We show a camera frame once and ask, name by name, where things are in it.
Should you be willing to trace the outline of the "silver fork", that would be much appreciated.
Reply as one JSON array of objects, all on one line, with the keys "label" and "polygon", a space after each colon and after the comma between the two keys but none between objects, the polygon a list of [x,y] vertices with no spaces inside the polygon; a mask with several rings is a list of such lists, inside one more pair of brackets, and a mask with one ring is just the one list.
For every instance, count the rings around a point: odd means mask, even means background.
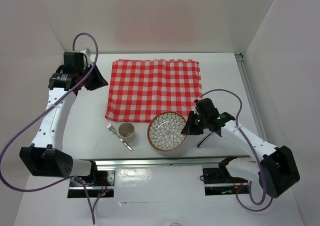
[{"label": "silver fork", "polygon": [[110,124],[108,123],[106,125],[107,129],[109,130],[109,132],[115,136],[117,136],[119,138],[119,140],[123,143],[123,145],[129,150],[129,151],[133,151],[132,147],[126,142],[124,141],[117,133],[116,129]]}]

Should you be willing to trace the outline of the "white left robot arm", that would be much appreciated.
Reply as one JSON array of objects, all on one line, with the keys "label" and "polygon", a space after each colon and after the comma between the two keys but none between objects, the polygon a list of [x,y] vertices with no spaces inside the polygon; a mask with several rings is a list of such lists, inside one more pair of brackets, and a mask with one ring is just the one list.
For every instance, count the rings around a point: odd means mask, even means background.
[{"label": "white left robot arm", "polygon": [[91,52],[66,52],[64,63],[49,79],[48,103],[50,110],[43,118],[39,130],[29,147],[22,147],[19,156],[33,176],[61,177],[80,176],[87,185],[94,185],[99,173],[88,160],[74,159],[63,152],[63,135],[70,110],[81,87],[92,91],[108,85],[97,67],[89,77],[77,83],[90,71],[93,63]]}]

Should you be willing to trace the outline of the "beige cup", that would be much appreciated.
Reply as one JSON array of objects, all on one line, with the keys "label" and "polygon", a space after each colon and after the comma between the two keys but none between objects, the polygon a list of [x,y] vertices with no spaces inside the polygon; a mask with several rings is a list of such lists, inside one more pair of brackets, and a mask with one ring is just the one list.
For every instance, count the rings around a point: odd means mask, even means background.
[{"label": "beige cup", "polygon": [[122,123],[118,128],[120,137],[127,143],[133,142],[135,139],[135,127],[129,122]]}]

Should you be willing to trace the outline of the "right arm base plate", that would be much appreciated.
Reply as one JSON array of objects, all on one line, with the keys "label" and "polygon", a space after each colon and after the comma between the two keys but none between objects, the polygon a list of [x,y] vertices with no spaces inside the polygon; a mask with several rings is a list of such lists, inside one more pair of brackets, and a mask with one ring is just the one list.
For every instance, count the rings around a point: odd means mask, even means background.
[{"label": "right arm base plate", "polygon": [[199,177],[204,183],[205,195],[248,194],[248,181],[242,178],[223,176],[219,168],[203,168]]}]

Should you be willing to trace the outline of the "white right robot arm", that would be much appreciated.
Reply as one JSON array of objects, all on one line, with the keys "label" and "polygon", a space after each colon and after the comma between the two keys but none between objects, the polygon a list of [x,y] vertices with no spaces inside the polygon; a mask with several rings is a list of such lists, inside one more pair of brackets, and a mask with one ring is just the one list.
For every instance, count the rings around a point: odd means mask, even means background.
[{"label": "white right robot arm", "polygon": [[287,146],[277,147],[256,136],[229,113],[219,113],[209,98],[195,101],[195,110],[189,113],[182,134],[201,135],[205,129],[232,142],[254,160],[227,157],[219,163],[220,180],[229,182],[238,177],[257,182],[272,198],[278,198],[299,182],[297,164]]}]

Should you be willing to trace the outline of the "floral patterned ceramic bowl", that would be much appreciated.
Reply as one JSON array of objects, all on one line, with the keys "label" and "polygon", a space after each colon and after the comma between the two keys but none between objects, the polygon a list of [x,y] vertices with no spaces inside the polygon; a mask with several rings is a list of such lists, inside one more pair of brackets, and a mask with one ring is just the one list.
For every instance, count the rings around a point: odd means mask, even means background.
[{"label": "floral patterned ceramic bowl", "polygon": [[157,115],[147,129],[147,139],[157,151],[170,152],[180,148],[187,139],[182,129],[186,119],[178,112],[167,111]]}]

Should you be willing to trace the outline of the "red white checkered cloth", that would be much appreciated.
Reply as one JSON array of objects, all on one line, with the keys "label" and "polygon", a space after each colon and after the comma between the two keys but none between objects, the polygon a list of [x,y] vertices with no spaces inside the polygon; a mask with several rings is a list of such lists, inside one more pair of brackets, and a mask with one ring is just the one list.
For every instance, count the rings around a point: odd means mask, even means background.
[{"label": "red white checkered cloth", "polygon": [[167,111],[186,117],[201,93],[198,61],[116,60],[111,69],[105,118],[145,123]]}]

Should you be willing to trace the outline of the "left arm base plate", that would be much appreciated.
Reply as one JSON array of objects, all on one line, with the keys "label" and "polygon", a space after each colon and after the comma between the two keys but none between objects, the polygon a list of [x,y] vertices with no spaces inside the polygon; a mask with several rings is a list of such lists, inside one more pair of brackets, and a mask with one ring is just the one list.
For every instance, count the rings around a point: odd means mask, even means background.
[{"label": "left arm base plate", "polygon": [[115,170],[95,171],[90,176],[79,176],[79,179],[71,179],[67,198],[86,198],[83,182],[90,198],[114,197]]}]

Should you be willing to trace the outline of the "silver table knife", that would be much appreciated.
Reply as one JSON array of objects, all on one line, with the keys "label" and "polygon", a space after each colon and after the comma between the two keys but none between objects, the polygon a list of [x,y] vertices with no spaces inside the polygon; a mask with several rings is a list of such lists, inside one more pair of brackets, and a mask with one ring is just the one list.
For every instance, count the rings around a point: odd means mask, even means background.
[{"label": "silver table knife", "polygon": [[212,132],[205,136],[198,144],[197,147],[200,148],[212,135]]}]

